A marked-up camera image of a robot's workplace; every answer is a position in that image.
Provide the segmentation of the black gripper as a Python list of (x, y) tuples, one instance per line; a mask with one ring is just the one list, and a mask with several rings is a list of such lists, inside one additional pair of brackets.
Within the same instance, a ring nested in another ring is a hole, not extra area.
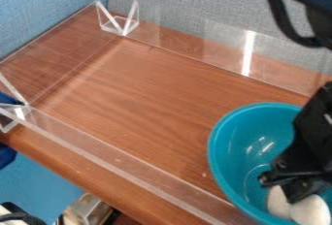
[(306, 145), (289, 145), (272, 160), (270, 169), (260, 174), (258, 181), (264, 187), (282, 185), (286, 201), (293, 204), (332, 187), (332, 171), (322, 169)]

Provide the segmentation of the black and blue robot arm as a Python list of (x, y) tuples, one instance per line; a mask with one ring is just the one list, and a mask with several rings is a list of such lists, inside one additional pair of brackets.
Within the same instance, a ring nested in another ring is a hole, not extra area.
[[(332, 0), (296, 0), (305, 6), (313, 34), (297, 33), (282, 0), (268, 0), (284, 35), (306, 48), (332, 50)], [(290, 145), (260, 175), (264, 187), (278, 185), (292, 204), (332, 187), (332, 80), (314, 92), (293, 121)]]

